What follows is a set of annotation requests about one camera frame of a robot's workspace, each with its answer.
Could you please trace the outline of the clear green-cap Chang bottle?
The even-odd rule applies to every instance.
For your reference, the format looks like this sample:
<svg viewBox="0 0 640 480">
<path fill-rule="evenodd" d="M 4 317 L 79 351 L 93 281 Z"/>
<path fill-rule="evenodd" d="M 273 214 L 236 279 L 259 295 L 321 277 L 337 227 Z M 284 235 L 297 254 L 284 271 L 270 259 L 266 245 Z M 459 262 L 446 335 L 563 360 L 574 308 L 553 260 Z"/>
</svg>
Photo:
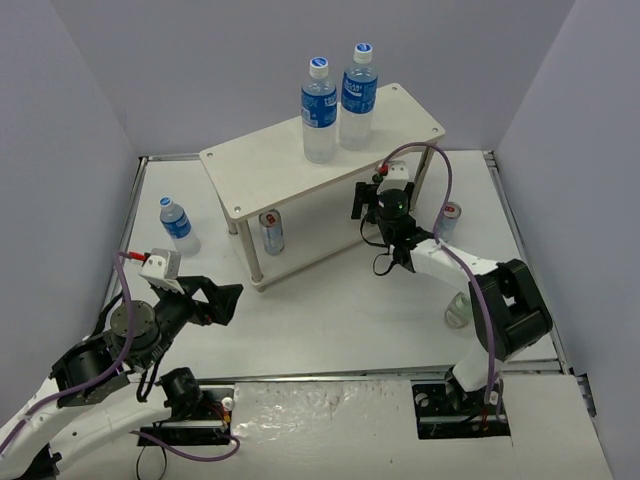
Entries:
<svg viewBox="0 0 640 480">
<path fill-rule="evenodd" d="M 448 304 L 444 314 L 447 325 L 453 329 L 462 329 L 473 321 L 470 298 L 459 292 Z"/>
</svg>

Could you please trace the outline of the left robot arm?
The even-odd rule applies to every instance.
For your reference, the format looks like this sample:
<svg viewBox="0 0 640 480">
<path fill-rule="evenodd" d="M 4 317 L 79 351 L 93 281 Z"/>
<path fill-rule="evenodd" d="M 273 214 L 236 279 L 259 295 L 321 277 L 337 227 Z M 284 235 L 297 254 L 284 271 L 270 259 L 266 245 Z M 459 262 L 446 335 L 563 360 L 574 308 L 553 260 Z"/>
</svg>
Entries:
<svg viewBox="0 0 640 480">
<path fill-rule="evenodd" d="M 28 470 L 45 445 L 79 416 L 80 408 L 104 401 L 129 384 L 128 373 L 157 375 L 156 365 L 188 323 L 226 326 L 244 290 L 241 284 L 218 286 L 204 276 L 176 277 L 151 289 L 155 305 L 131 298 L 121 280 L 120 310 L 109 303 L 96 330 L 72 347 L 52 367 L 43 383 L 47 392 L 17 414 L 1 442 L 1 472 L 11 479 Z"/>
</svg>

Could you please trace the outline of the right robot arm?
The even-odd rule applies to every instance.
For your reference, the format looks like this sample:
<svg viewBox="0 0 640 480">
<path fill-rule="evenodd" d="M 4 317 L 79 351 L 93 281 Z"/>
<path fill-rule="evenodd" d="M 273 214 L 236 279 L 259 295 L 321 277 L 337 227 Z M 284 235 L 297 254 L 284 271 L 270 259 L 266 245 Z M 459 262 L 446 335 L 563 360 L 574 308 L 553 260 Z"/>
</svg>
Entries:
<svg viewBox="0 0 640 480">
<path fill-rule="evenodd" d="M 404 189 L 355 186 L 351 218 L 378 227 L 390 268 L 435 278 L 466 295 L 475 344 L 449 373 L 444 400 L 455 412 L 469 411 L 497 383 L 502 366 L 553 329 L 553 320 L 529 267 L 519 259 L 487 260 L 450 246 L 421 228 L 409 211 Z"/>
</svg>

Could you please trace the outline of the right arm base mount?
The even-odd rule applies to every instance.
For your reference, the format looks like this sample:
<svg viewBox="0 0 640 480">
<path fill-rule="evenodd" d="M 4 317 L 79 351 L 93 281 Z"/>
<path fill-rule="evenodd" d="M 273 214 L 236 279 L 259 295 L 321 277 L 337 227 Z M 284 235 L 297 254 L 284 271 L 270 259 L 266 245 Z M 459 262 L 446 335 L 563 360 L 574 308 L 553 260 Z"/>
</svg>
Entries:
<svg viewBox="0 0 640 480">
<path fill-rule="evenodd" d="M 450 372 L 441 380 L 411 384 L 419 440 L 509 437 L 510 426 L 499 400 L 485 403 L 485 391 L 465 392 Z"/>
</svg>

